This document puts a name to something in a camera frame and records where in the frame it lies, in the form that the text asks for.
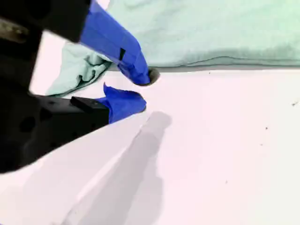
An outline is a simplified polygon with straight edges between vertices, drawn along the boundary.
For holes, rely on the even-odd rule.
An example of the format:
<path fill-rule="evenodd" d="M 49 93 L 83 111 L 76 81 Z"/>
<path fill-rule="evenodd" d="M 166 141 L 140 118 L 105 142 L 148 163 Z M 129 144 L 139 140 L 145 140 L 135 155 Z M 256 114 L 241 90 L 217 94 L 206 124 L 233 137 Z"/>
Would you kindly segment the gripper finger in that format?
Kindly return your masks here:
<path fill-rule="evenodd" d="M 150 83 L 136 38 L 95 0 L 25 0 L 24 9 L 39 27 L 106 56 L 131 82 Z"/>
<path fill-rule="evenodd" d="M 103 86 L 103 91 L 105 96 L 97 99 L 37 96 L 41 109 L 30 142 L 30 151 L 47 154 L 81 136 L 146 109 L 146 101 L 137 92 L 107 85 Z"/>

